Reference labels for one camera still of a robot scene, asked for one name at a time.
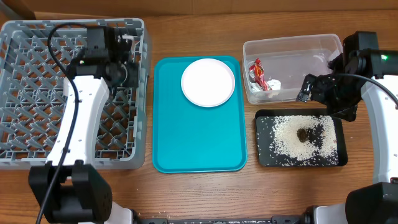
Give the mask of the white napkin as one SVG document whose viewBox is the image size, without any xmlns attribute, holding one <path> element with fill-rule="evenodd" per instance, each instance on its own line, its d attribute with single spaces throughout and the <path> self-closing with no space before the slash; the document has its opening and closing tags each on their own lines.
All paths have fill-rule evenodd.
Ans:
<svg viewBox="0 0 398 224">
<path fill-rule="evenodd" d="M 254 74 L 253 74 L 253 72 L 251 70 L 251 66 L 249 67 L 249 80 L 251 82 L 252 89 L 253 89 L 253 91 L 263 91 L 262 88 L 256 83 L 256 81 L 254 79 Z M 266 76 L 265 76 L 265 73 L 264 73 L 264 79 L 269 85 L 268 91 L 280 90 L 281 89 L 281 82 L 279 80 L 271 79 L 271 78 L 267 79 Z"/>
</svg>

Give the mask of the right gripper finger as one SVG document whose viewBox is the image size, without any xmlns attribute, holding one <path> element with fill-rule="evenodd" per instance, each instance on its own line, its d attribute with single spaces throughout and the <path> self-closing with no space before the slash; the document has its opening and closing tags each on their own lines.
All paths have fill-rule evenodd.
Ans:
<svg viewBox="0 0 398 224">
<path fill-rule="evenodd" d="M 340 53 L 332 61 L 328 62 L 328 68 L 331 70 L 344 70 L 343 53 Z"/>
<path fill-rule="evenodd" d="M 297 101 L 307 102 L 311 94 L 312 85 L 314 83 L 314 75 L 308 74 L 305 76 L 302 87 L 296 97 Z"/>
</svg>

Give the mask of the red snack wrapper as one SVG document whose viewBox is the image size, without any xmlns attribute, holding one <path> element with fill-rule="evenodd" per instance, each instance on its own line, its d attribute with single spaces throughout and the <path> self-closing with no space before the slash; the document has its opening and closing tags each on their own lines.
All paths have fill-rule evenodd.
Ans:
<svg viewBox="0 0 398 224">
<path fill-rule="evenodd" d="M 262 90 L 267 91 L 269 89 L 269 85 L 264 79 L 264 69 L 259 58 L 254 61 L 254 64 L 251 66 L 251 70 L 254 74 L 256 83 L 262 88 Z"/>
</svg>

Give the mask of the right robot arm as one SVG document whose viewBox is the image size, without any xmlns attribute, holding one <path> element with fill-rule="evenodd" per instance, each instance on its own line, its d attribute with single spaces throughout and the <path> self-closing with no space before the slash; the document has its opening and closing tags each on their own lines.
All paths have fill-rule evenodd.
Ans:
<svg viewBox="0 0 398 224">
<path fill-rule="evenodd" d="M 305 76 L 297 100 L 317 101 L 328 115 L 354 121 L 364 101 L 374 149 L 373 184 L 345 203 L 313 206 L 307 223 L 397 223 L 397 51 L 381 50 L 375 32 L 357 31 L 328 64 L 331 73 Z"/>
</svg>

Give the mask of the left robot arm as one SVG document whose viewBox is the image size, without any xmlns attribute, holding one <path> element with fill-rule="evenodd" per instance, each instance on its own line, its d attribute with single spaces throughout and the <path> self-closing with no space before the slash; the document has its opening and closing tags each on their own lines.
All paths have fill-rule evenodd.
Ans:
<svg viewBox="0 0 398 224">
<path fill-rule="evenodd" d="M 113 200 L 110 185 L 94 167 L 100 118 L 110 94 L 137 88 L 134 38 L 108 26 L 86 26 L 87 44 L 64 67 L 67 96 L 56 142 L 42 166 L 32 166 L 28 182 L 40 210 L 36 222 L 139 223 L 134 210 Z"/>
</svg>

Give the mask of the brown food scrap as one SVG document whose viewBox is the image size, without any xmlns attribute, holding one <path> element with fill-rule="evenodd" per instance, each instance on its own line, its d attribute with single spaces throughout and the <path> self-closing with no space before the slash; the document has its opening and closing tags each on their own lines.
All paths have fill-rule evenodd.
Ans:
<svg viewBox="0 0 398 224">
<path fill-rule="evenodd" d="M 307 129 L 300 128 L 297 130 L 297 137 L 300 142 L 306 142 L 309 140 L 309 132 Z"/>
</svg>

